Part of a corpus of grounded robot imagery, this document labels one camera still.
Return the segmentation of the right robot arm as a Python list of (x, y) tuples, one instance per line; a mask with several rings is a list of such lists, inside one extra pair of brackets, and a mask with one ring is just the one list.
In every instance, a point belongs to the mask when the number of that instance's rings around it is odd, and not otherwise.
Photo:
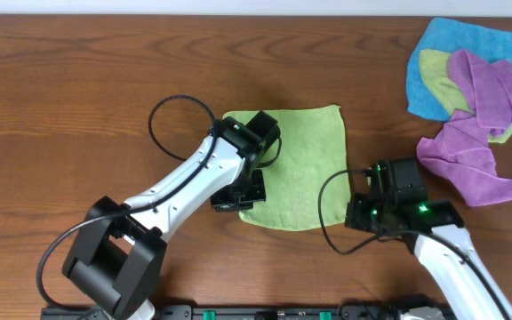
[(481, 261), (450, 201), (357, 194), (348, 204), (345, 226), (401, 238), (457, 318), (512, 319), (511, 303)]

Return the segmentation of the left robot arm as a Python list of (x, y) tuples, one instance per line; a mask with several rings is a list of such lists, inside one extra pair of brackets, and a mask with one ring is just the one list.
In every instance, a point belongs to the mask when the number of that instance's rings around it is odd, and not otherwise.
[(199, 149), (152, 188), (117, 204), (91, 206), (62, 273), (107, 319), (152, 319), (150, 301), (167, 245), (205, 201), (217, 212), (250, 210), (266, 199), (261, 159), (280, 136), (261, 111), (247, 124), (219, 120)]

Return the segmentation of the light green cloth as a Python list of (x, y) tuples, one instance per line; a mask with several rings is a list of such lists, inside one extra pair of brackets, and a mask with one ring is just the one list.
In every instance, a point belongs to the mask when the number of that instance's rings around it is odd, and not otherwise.
[(331, 226), (345, 219), (351, 197), (348, 178), (334, 173), (347, 169), (346, 130), (340, 107), (269, 110), (278, 121), (283, 144), (275, 143), (262, 160), (267, 199), (242, 210), (242, 221), (283, 231)]

